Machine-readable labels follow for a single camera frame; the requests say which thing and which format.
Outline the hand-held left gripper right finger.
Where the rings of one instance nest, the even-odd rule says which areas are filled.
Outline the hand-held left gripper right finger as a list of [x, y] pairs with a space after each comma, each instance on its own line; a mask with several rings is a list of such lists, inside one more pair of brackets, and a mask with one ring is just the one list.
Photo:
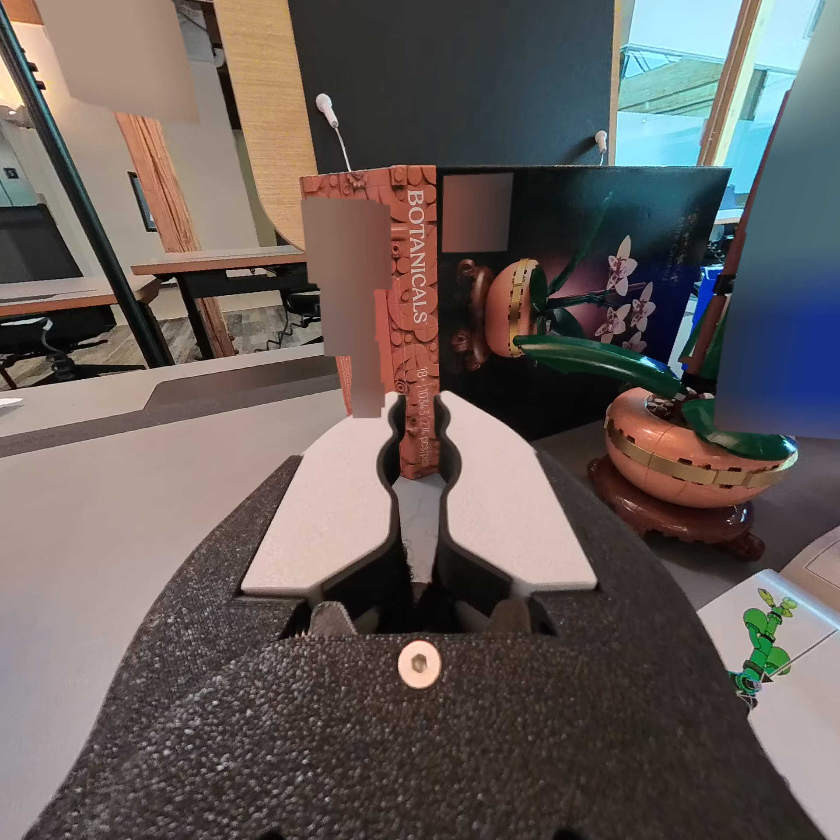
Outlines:
[[530, 443], [452, 392], [434, 410], [445, 482], [434, 581], [481, 613], [537, 592], [593, 591], [595, 572]]

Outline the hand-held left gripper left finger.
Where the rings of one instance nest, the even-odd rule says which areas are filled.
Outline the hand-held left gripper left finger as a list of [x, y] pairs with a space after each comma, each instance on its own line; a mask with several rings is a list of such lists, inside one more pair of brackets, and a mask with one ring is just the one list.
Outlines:
[[348, 416], [302, 455], [258, 547], [241, 592], [333, 601], [365, 613], [409, 600], [411, 574], [398, 500], [405, 397], [378, 418]]

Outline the white instruction booklet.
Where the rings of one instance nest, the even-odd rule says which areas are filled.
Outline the white instruction booklet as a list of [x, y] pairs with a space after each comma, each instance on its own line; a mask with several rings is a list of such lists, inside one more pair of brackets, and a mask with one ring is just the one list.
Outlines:
[[839, 529], [699, 610], [775, 769], [839, 838]]

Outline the brick orchid model pink pot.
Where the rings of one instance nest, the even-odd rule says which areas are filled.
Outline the brick orchid model pink pot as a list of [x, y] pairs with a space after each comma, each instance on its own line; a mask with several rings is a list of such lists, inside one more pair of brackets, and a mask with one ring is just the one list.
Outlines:
[[715, 398], [677, 379], [666, 364], [609, 342], [508, 328], [511, 352], [563, 373], [630, 385], [605, 411], [607, 455], [588, 475], [598, 495], [635, 532], [707, 543], [760, 559], [752, 499], [795, 465], [792, 437], [736, 433], [713, 423]]

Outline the black office chair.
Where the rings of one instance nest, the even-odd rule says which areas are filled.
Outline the black office chair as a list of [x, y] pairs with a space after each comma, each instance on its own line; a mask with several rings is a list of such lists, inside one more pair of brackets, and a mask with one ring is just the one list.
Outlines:
[[100, 375], [131, 371], [131, 365], [79, 364], [71, 358], [77, 350], [106, 342], [101, 336], [115, 327], [111, 314], [55, 311], [32, 318], [3, 318], [1, 325], [1, 375], [6, 390], [16, 390], [8, 369], [20, 361], [45, 359], [51, 373], [35, 385], [75, 382]]
[[321, 321], [321, 293], [316, 287], [281, 290], [280, 300], [285, 315], [284, 325], [276, 338], [267, 340], [266, 351], [280, 350], [284, 340], [290, 340], [296, 330], [304, 331]]

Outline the wooden table black legs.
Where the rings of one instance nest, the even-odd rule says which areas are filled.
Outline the wooden table black legs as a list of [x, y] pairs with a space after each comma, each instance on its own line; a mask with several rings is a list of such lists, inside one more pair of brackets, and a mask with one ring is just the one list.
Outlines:
[[73, 277], [1, 285], [1, 317], [34, 318], [63, 310], [110, 306], [118, 325], [128, 322], [103, 277]]
[[306, 256], [293, 246], [253, 250], [192, 251], [170, 253], [151, 264], [131, 266], [137, 277], [174, 279], [182, 296], [187, 317], [204, 360], [235, 354], [223, 350], [228, 338], [226, 322], [217, 329], [210, 325], [205, 299], [223, 298], [262, 291], [315, 291], [308, 283]]

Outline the blue bin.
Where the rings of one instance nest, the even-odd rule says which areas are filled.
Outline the blue bin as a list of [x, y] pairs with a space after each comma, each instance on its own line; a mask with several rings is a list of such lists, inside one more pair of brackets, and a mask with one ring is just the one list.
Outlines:
[[696, 283], [696, 305], [692, 315], [691, 335], [699, 327], [722, 271], [722, 265], [703, 266], [700, 270], [700, 279]]

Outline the brick flower set box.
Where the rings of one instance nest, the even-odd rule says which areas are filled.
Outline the brick flower set box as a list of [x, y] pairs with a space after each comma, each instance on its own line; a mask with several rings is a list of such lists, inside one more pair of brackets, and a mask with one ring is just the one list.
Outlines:
[[666, 364], [728, 179], [703, 167], [395, 164], [300, 178], [302, 201], [361, 201], [364, 224], [306, 233], [323, 327], [380, 345], [404, 396], [401, 471], [438, 472], [447, 391], [527, 440], [603, 417], [618, 381], [561, 372], [516, 336]]

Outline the wooden pillar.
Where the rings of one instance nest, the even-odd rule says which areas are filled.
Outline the wooden pillar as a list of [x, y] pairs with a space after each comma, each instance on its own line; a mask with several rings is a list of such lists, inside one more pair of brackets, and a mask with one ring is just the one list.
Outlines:
[[[181, 255], [201, 250], [161, 123], [124, 112], [115, 112], [114, 117], [139, 176], [164, 251]], [[202, 357], [208, 360], [235, 355], [217, 301], [209, 297], [194, 300], [181, 276], [176, 277], [176, 283]]]

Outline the black metal pole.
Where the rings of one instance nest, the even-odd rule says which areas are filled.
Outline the black metal pole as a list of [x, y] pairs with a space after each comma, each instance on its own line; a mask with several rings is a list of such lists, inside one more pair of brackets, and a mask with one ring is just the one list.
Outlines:
[[76, 213], [102, 273], [140, 347], [145, 363], [150, 368], [173, 365], [172, 354], [162, 337], [160, 328], [154, 318], [137, 301], [123, 272], [3, 7], [1, 9], [1, 53], [3, 62], [14, 80], [17, 91], [22, 96], [28, 115]]

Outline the woven beige panel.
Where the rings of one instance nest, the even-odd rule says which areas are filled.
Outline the woven beige panel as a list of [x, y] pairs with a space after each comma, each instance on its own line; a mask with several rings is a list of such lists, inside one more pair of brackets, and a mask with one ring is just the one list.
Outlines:
[[280, 236], [304, 250], [300, 179], [317, 162], [288, 2], [213, 6], [259, 200]]

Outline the black partition panel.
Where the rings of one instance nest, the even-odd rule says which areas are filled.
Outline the black partition panel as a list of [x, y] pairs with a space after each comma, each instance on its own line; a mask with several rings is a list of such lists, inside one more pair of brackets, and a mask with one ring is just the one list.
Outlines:
[[317, 172], [597, 165], [612, 1], [292, 1]]

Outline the framed wall picture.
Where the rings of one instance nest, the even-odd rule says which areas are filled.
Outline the framed wall picture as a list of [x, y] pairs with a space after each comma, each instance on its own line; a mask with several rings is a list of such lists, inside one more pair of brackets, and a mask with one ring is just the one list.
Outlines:
[[150, 205], [148, 204], [148, 201], [146, 199], [144, 189], [140, 182], [139, 175], [137, 174], [137, 172], [127, 171], [127, 176], [129, 178], [129, 183], [132, 188], [134, 199], [139, 208], [144, 230], [148, 233], [157, 233], [158, 229], [152, 216]]

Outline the wooden window frame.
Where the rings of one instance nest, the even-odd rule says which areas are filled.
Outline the wooden window frame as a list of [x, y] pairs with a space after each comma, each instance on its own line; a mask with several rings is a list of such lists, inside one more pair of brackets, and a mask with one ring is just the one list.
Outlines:
[[755, 57], [775, 1], [742, 1], [700, 141], [699, 166], [723, 166], [747, 99]]

